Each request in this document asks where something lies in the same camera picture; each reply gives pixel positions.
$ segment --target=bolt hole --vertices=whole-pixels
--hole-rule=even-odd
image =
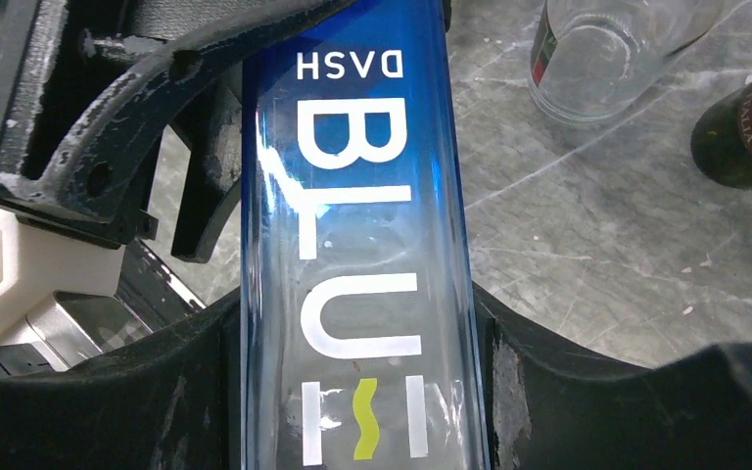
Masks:
[[[174,51],[171,67],[168,68],[168,78],[180,81],[190,78],[200,70],[203,58],[197,51]]]
[[[96,198],[108,188],[111,183],[111,167],[108,164],[97,164],[88,174],[88,196]]]

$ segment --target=metal component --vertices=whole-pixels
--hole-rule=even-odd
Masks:
[[[63,238],[0,210],[0,335],[56,292],[112,296],[123,258],[124,249]]]
[[[68,368],[152,333],[116,299],[79,294],[57,293],[26,322]]]
[[[32,344],[62,372],[133,344],[203,309],[203,303],[144,244],[128,246],[114,297],[55,293],[0,336]]]
[[[52,371],[47,359],[32,345],[0,346],[0,379]]]

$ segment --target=white printed letter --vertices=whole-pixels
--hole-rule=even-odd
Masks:
[[[378,113],[387,113],[391,122],[391,139],[383,147],[370,145],[365,132],[365,115]],[[337,155],[322,151],[315,143],[315,117],[320,115],[348,115],[350,140]],[[304,158],[319,168],[344,168],[359,158],[375,164],[389,162],[400,155],[407,143],[404,98],[299,101],[298,141]]]
[[[299,258],[317,256],[318,205],[406,203],[410,201],[410,186],[374,186],[364,188],[305,189],[299,206]]]
[[[321,465],[324,460],[321,452],[321,384],[301,383],[301,396],[304,467]]]
[[[388,59],[392,57],[396,58],[397,60],[396,70],[391,70],[390,63],[388,62]],[[400,50],[385,51],[385,53],[382,54],[382,73],[387,78],[401,78],[402,77],[401,51]]]
[[[343,76],[345,76],[345,66],[341,64],[337,64],[332,61],[332,59],[344,59],[345,55],[341,52],[328,52],[326,56],[324,56],[324,64],[329,67],[330,69],[335,69],[336,71],[331,71],[327,73],[327,78],[332,79],[338,79]]]
[[[343,276],[328,279],[315,286],[306,295],[301,308],[301,329],[306,341],[314,350],[335,359],[420,355],[422,354],[422,338],[419,335],[340,340],[328,335],[321,324],[321,310],[329,301],[337,297],[415,291],[416,274],[414,273]]]
[[[428,456],[428,414],[425,412],[425,379],[421,375],[404,378],[407,393],[407,439],[410,458]]]
[[[298,80],[304,79],[304,69],[312,69],[312,79],[317,80],[318,79],[318,53],[313,52],[312,62],[310,62],[309,64],[305,64],[304,53],[299,52],[297,69],[298,69]]]
[[[367,59],[364,60],[364,65],[358,59],[358,55],[355,52],[351,52],[352,63],[355,65],[355,69],[358,71],[358,76],[362,78],[367,77],[367,71],[370,70],[370,65],[373,64],[373,56],[376,55],[375,51],[367,53]]]

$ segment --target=yellow-green wavy logo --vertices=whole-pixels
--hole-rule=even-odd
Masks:
[[[371,405],[377,386],[376,379],[360,379],[352,396],[352,414],[361,432],[358,444],[355,445],[353,460],[372,460],[373,453],[379,445],[379,423]]]

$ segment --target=drinking glass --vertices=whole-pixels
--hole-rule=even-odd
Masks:
[[[717,22],[725,0],[546,0],[529,88],[570,124],[625,110]]]

